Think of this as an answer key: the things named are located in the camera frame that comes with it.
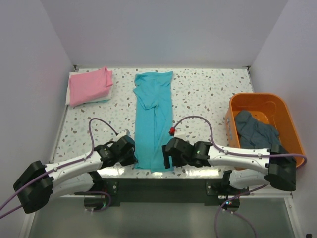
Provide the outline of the teal t shirt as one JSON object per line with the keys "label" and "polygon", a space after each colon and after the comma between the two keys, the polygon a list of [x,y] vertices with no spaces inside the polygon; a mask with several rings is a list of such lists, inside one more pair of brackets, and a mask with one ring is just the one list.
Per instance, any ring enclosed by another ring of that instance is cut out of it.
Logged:
{"label": "teal t shirt", "polygon": [[153,172],[164,172],[162,146],[171,139],[173,72],[147,72],[136,74],[136,117],[134,140],[136,168]]}

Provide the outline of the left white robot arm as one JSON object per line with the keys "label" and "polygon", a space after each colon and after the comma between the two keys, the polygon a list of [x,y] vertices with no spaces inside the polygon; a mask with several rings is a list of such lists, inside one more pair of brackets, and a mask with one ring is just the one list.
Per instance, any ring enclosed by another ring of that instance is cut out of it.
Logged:
{"label": "left white robot arm", "polygon": [[116,163],[136,163],[135,142],[124,135],[103,145],[94,145],[91,152],[53,164],[35,161],[29,165],[13,188],[26,214],[36,212],[54,198],[76,193],[98,194],[105,190],[99,170]]}

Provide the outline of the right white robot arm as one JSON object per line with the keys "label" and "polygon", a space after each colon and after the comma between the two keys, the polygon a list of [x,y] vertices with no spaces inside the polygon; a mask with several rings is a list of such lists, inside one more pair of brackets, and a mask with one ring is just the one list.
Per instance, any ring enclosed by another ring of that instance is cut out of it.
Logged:
{"label": "right white robot arm", "polygon": [[218,146],[210,142],[195,144],[174,137],[162,146],[164,166],[196,168],[211,166],[232,166],[235,171],[224,173],[220,183],[227,195],[248,186],[271,185],[282,191],[295,191],[297,162],[293,154],[281,145],[270,148],[241,149]]}

